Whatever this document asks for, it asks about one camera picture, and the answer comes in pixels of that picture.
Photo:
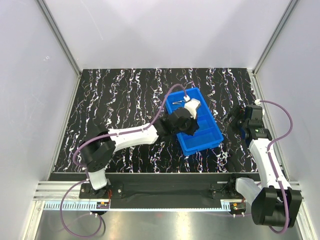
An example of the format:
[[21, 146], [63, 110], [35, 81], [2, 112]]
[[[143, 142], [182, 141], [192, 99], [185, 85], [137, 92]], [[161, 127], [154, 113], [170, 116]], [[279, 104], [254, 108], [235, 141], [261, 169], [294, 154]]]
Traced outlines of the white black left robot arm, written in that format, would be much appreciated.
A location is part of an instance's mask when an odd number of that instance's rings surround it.
[[81, 155], [86, 180], [97, 191], [108, 185], [105, 167], [115, 152], [139, 145], [164, 142], [179, 133], [193, 136], [198, 129], [197, 110], [179, 107], [151, 124], [125, 129], [109, 129], [84, 141], [74, 153], [73, 159], [76, 160], [77, 156]]

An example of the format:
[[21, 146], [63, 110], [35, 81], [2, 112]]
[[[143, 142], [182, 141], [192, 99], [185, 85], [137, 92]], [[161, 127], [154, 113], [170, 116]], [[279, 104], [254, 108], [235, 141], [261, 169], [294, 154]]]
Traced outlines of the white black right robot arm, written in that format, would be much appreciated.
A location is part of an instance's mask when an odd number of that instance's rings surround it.
[[256, 225], [268, 226], [281, 234], [294, 226], [303, 198], [281, 170], [273, 149], [276, 140], [265, 128], [263, 115], [260, 105], [236, 105], [222, 119], [245, 141], [260, 177], [257, 185], [252, 178], [233, 175], [226, 184], [226, 192], [246, 200]]

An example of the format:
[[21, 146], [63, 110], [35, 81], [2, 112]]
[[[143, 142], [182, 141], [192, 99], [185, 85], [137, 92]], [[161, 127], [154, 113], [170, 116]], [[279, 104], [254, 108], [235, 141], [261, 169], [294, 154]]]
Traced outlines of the silver bolt two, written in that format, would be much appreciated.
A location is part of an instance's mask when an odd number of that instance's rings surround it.
[[173, 104], [173, 105], [180, 105], [180, 104], [182, 104], [182, 103], [184, 103], [184, 101], [183, 101], [183, 100], [180, 100], [180, 101], [175, 101], [175, 102], [173, 102], [172, 104]]

